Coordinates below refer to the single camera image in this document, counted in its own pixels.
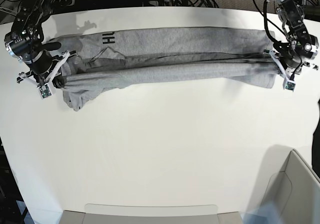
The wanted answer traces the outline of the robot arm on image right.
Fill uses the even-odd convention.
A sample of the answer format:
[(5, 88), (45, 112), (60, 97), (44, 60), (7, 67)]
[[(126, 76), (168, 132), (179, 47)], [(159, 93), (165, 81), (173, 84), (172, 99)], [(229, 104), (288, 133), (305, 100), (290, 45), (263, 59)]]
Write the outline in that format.
[(273, 0), (278, 4), (277, 14), (282, 22), (282, 30), (287, 42), (276, 40), (270, 33), (267, 20), (267, 5), (272, 0), (265, 0), (263, 4), (264, 28), (267, 36), (273, 42), (274, 49), (279, 53), (280, 62), (285, 68), (291, 69), (293, 74), (299, 73), (302, 66), (319, 53), (318, 38), (311, 35), (304, 24), (304, 11), (294, 0)]

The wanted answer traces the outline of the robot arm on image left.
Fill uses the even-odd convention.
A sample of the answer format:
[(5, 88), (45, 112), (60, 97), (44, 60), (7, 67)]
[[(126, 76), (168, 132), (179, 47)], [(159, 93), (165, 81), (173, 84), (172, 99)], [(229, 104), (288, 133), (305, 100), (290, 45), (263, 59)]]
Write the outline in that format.
[(50, 81), (55, 88), (63, 88), (65, 85), (61, 68), (58, 67), (62, 57), (51, 56), (51, 52), (59, 50), (62, 44), (43, 44), (45, 37), (42, 23), (51, 16), (52, 3), (53, 0), (23, 0), (10, 32), (4, 37), (8, 53), (29, 68), (28, 72), (19, 74), (17, 83), (28, 80), (34, 81), (36, 86), (43, 86)]

